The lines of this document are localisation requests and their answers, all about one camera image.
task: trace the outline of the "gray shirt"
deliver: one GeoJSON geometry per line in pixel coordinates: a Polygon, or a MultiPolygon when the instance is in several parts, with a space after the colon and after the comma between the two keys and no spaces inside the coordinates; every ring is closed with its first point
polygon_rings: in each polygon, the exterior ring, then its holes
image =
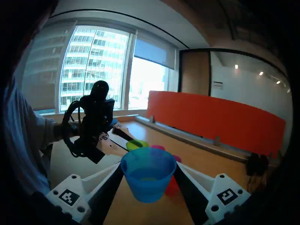
{"type": "Polygon", "coordinates": [[[35,113],[13,79],[4,92],[4,132],[16,178],[28,194],[46,195],[49,182],[40,149],[56,141],[54,122],[35,113]]]}

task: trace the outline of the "blue plastic cup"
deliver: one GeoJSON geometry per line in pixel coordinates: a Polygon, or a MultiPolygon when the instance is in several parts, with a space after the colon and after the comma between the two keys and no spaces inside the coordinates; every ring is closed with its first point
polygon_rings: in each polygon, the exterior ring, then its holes
{"type": "Polygon", "coordinates": [[[121,169],[134,197],[143,203],[161,198],[176,165],[173,155],[150,147],[130,151],[121,160],[121,169]]]}

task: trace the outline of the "person's arm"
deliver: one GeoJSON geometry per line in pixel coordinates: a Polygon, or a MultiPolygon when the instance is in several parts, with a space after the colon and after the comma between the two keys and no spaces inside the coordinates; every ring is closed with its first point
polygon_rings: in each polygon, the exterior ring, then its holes
{"type": "MultiPolygon", "coordinates": [[[[70,122],[69,123],[69,137],[74,137],[74,136],[78,136],[78,125],[79,123],[77,122],[70,122]]],[[[63,139],[62,136],[62,124],[61,123],[56,123],[53,127],[53,135],[56,139],[56,141],[59,141],[61,139],[63,139]]]]}

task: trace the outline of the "red plastic cup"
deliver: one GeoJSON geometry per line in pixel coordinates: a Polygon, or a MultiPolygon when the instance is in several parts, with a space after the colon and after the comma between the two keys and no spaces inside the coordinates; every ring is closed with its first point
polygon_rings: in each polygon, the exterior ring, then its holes
{"type": "MultiPolygon", "coordinates": [[[[175,156],[175,155],[173,155],[173,156],[174,156],[174,158],[176,159],[177,162],[181,162],[181,158],[180,157],[175,156]]],[[[175,179],[174,176],[172,176],[172,178],[170,180],[170,183],[169,183],[169,185],[166,188],[165,194],[169,195],[169,196],[173,196],[173,195],[176,195],[179,190],[180,189],[178,187],[176,179],[175,179]]]]}
{"type": "Polygon", "coordinates": [[[150,148],[153,148],[153,149],[161,149],[161,150],[166,150],[165,148],[164,148],[164,146],[161,146],[161,145],[152,145],[152,146],[150,146],[150,148]]]}

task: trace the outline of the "window blind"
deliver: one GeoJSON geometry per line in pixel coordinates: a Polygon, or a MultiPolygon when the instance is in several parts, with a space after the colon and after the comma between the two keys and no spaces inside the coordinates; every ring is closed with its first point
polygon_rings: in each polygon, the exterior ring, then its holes
{"type": "Polygon", "coordinates": [[[56,79],[74,29],[75,22],[45,26],[31,44],[21,91],[35,111],[56,108],[56,79]]]}
{"type": "Polygon", "coordinates": [[[172,70],[175,68],[176,47],[152,34],[138,32],[134,56],[158,63],[172,70]]]}

